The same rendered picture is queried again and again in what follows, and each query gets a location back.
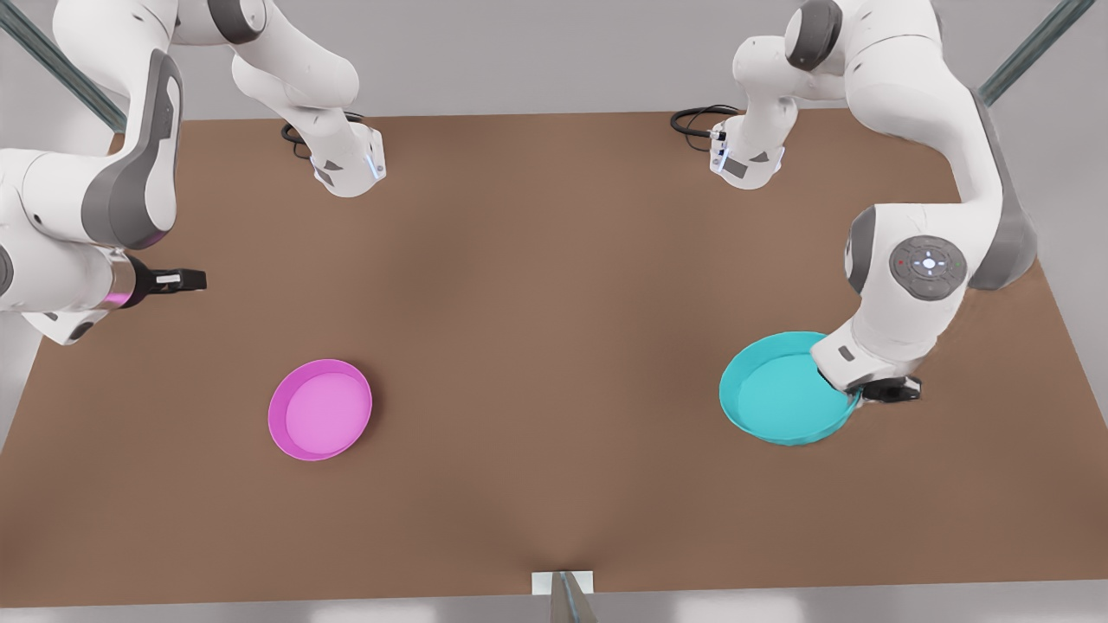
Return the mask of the blue plate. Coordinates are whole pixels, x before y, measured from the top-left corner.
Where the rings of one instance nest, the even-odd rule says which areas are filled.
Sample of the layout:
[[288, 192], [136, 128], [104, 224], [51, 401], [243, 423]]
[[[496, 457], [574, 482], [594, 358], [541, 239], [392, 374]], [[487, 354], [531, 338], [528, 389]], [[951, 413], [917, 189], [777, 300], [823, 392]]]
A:
[[718, 400], [746, 435], [803, 446], [834, 435], [861, 406], [860, 394], [827, 382], [810, 350], [820, 331], [779, 331], [748, 344], [725, 367]]

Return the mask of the pink plate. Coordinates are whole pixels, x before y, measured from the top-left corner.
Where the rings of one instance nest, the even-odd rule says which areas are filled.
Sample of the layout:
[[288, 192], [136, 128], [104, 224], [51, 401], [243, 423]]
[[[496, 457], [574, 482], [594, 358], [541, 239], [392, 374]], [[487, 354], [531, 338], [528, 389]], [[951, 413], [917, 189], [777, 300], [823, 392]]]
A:
[[278, 382], [267, 409], [268, 431], [284, 455], [324, 461], [359, 440], [372, 407], [368, 379], [351, 362], [312, 360]]

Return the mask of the silver frame post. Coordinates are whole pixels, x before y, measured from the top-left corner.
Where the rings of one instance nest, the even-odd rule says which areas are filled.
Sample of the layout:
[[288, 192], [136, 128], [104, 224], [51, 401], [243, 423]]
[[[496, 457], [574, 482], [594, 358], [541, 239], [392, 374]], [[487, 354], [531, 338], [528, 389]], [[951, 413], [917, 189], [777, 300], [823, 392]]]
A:
[[977, 88], [986, 108], [995, 104], [1098, 0], [1060, 0]]
[[550, 623], [598, 623], [589, 604], [594, 592], [592, 570], [531, 573], [531, 595], [550, 596]]
[[11, 35], [16, 43], [35, 59], [40, 67], [57, 79], [83, 106], [96, 115], [116, 134], [126, 131], [126, 115], [80, 71], [55, 43], [12, 0], [0, 0], [0, 30]]

